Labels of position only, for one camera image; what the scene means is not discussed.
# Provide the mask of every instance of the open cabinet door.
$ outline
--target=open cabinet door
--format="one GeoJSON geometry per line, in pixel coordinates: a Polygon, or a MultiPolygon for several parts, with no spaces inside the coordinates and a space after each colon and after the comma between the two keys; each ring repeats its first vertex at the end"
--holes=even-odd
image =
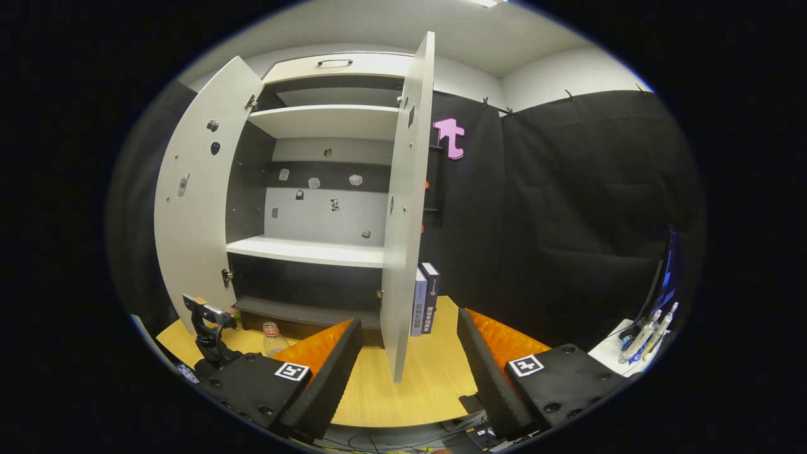
{"type": "Polygon", "coordinates": [[[429,158],[433,80],[434,32],[427,32],[403,80],[387,201],[381,335],[395,383],[399,383],[404,376],[409,326],[412,322],[426,163],[429,158]]]}
{"type": "Polygon", "coordinates": [[[224,218],[227,184],[250,96],[263,82],[241,60],[230,60],[190,103],[165,150],[154,200],[154,239],[162,279],[185,327],[193,333],[182,294],[212,305],[236,303],[229,271],[224,218]]]}

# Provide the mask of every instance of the black curtain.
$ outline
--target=black curtain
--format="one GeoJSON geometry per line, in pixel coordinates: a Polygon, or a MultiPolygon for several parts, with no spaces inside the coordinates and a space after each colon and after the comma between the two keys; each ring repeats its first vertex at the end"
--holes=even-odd
{"type": "Polygon", "coordinates": [[[504,227],[488,313],[551,347],[589,350],[644,303],[672,223],[685,314],[703,262],[705,200],[656,95],[580,95],[501,122],[504,227]]]}
{"type": "Polygon", "coordinates": [[[178,319],[157,261],[154,195],[171,135],[196,96],[171,82],[129,133],[115,166],[106,206],[106,249],[112,279],[128,313],[156,336],[178,319]]]}
{"type": "MultiPolygon", "coordinates": [[[[460,307],[495,315],[498,309],[486,309],[495,307],[491,292],[504,210],[499,112],[471,99],[435,92],[432,124],[446,118],[455,118],[465,129],[465,136],[457,137],[457,147],[465,154],[453,161],[447,152],[429,152],[424,206],[444,211],[424,213],[419,260],[432,263],[442,274],[441,295],[450,296],[460,307]],[[441,191],[445,191],[445,206],[440,206],[441,191]]],[[[438,137],[432,128],[430,143],[447,150],[448,138],[438,144],[438,137]]]]}

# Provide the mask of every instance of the ceiling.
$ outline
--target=ceiling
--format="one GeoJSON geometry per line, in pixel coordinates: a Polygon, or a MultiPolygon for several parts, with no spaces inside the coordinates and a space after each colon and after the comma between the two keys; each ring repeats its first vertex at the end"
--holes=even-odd
{"type": "Polygon", "coordinates": [[[311,0],[257,23],[200,57],[190,83],[242,58],[313,44],[377,44],[415,52],[427,31],[438,57],[502,78],[526,63],[592,43],[514,2],[486,8],[468,0],[311,0]]]}

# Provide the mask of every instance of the bottle cap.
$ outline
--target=bottle cap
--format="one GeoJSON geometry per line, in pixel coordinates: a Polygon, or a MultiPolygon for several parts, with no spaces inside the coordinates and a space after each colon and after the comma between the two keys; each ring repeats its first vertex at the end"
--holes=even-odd
{"type": "Polygon", "coordinates": [[[267,336],[274,336],[278,333],[280,333],[280,331],[274,322],[266,322],[263,324],[263,334],[266,334],[267,336]]]}

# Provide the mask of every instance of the book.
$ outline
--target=book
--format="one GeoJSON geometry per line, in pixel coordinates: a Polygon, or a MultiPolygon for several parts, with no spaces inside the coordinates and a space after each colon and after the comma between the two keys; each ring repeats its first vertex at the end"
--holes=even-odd
{"type": "Polygon", "coordinates": [[[415,302],[412,306],[412,330],[410,334],[412,337],[420,336],[423,330],[423,306],[426,303],[426,278],[417,269],[415,274],[415,302]]]}
{"type": "Polygon", "coordinates": [[[437,311],[437,296],[440,292],[440,272],[431,263],[421,263],[420,269],[426,277],[426,303],[423,308],[422,334],[431,334],[434,313],[437,311]]]}

